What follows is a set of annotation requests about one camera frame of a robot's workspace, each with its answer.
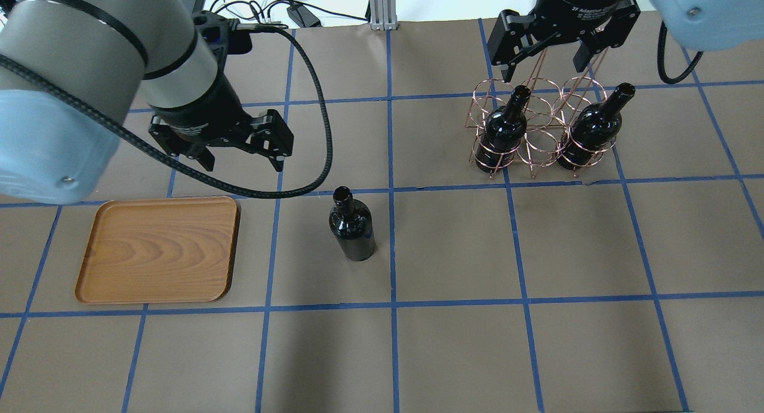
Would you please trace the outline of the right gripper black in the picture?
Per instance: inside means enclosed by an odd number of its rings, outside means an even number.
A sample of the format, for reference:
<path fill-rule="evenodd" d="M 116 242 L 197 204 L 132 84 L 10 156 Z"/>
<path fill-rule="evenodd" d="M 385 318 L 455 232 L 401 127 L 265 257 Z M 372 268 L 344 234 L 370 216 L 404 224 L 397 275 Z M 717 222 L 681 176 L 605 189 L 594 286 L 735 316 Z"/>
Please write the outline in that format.
<path fill-rule="evenodd" d="M 640 14 L 636 0 L 537 0 L 531 15 L 502 10 L 486 43 L 489 62 L 499 66 L 502 81 L 510 83 L 518 64 L 548 47 L 552 38 L 584 34 L 573 58 L 581 73 L 594 55 L 622 46 Z"/>

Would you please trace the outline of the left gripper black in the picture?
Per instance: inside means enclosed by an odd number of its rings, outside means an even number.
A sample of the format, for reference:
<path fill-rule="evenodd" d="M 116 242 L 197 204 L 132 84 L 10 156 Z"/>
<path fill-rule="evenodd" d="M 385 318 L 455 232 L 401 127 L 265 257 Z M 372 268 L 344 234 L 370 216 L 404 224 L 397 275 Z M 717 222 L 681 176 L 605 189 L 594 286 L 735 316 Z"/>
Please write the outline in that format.
<path fill-rule="evenodd" d="M 149 133 L 169 156 L 184 155 L 208 172 L 215 157 L 209 147 L 236 147 L 269 160 L 276 172 L 294 150 L 294 133 L 276 109 L 251 117 L 223 73 L 202 97 L 175 108 L 155 107 Z"/>

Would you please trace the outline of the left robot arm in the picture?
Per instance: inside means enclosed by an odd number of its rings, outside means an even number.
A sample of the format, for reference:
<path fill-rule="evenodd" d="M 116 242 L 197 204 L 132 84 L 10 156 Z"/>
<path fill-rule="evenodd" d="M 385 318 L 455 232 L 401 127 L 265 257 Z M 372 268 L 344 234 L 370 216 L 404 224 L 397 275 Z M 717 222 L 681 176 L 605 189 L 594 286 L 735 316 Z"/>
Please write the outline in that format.
<path fill-rule="evenodd" d="M 232 195 L 265 200 L 316 190 L 332 166 L 332 132 L 316 71 L 303 58 L 325 130 L 321 174 L 292 190 L 260 191 L 211 177 L 209 147 L 269 158 L 277 171 L 294 138 L 279 113 L 253 118 L 224 75 L 221 54 L 180 0 L 16 0 L 2 30 L 2 194 L 43 204 L 87 198 L 118 142 Z"/>

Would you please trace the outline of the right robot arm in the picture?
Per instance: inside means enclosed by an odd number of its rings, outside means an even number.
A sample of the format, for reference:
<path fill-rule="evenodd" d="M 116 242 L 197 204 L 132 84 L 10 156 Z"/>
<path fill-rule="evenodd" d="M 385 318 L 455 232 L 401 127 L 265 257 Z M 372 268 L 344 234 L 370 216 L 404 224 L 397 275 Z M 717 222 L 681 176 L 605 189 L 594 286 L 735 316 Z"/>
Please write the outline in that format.
<path fill-rule="evenodd" d="M 762 0 L 649 1 L 661 15 L 660 51 L 668 34 L 696 51 L 689 71 L 708 51 L 762 39 Z M 594 56 L 622 46 L 640 14 L 637 0 L 537 0 L 527 15 L 504 10 L 486 43 L 489 61 L 502 68 L 508 83 L 524 59 L 552 46 L 578 43 L 573 65 L 581 73 Z"/>

